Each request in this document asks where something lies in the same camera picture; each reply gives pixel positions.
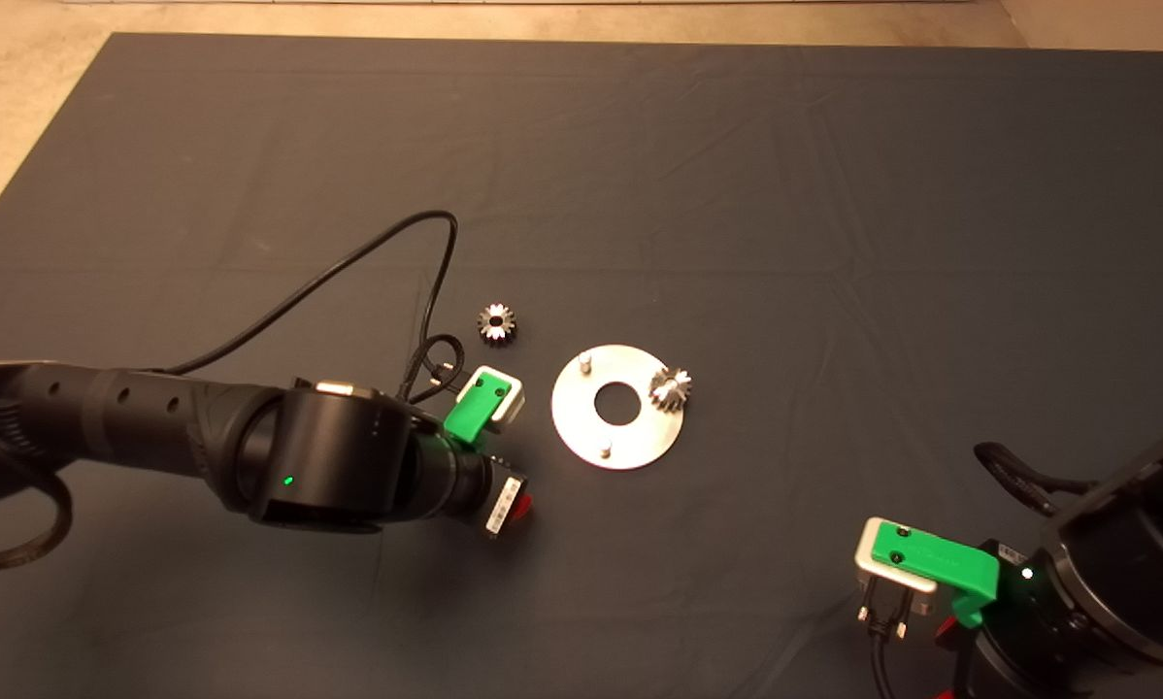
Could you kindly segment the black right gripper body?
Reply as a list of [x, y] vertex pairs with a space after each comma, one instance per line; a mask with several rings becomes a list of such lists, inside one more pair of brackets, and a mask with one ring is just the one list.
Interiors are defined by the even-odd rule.
[[1053, 568], [989, 538], [994, 554], [997, 600], [982, 608], [982, 625], [957, 628], [952, 698], [1076, 698], [1066, 678], [1066, 616], [1073, 609]]

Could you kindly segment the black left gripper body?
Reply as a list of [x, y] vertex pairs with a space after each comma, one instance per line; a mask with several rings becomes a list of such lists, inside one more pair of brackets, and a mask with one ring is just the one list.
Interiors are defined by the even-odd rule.
[[418, 435], [411, 461], [411, 519], [449, 518], [485, 537], [501, 537], [528, 479], [502, 457], [484, 454], [445, 435]]

